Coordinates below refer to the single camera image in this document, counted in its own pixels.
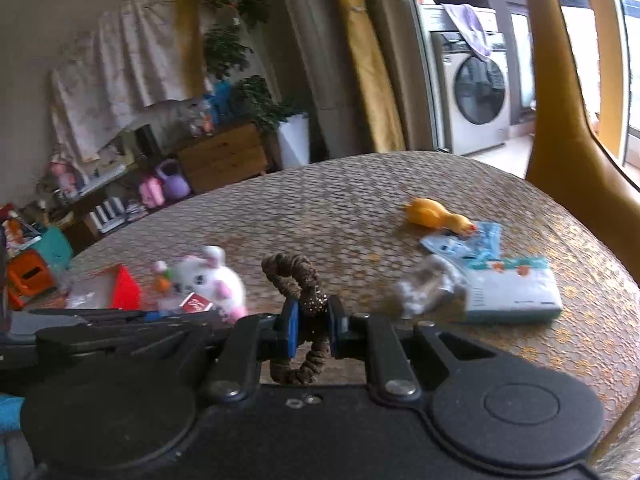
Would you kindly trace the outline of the blue gloved left hand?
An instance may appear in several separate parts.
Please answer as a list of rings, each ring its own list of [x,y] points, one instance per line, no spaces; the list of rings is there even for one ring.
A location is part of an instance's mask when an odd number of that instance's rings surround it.
[[[0,434],[12,434],[21,430],[22,396],[0,394]]]

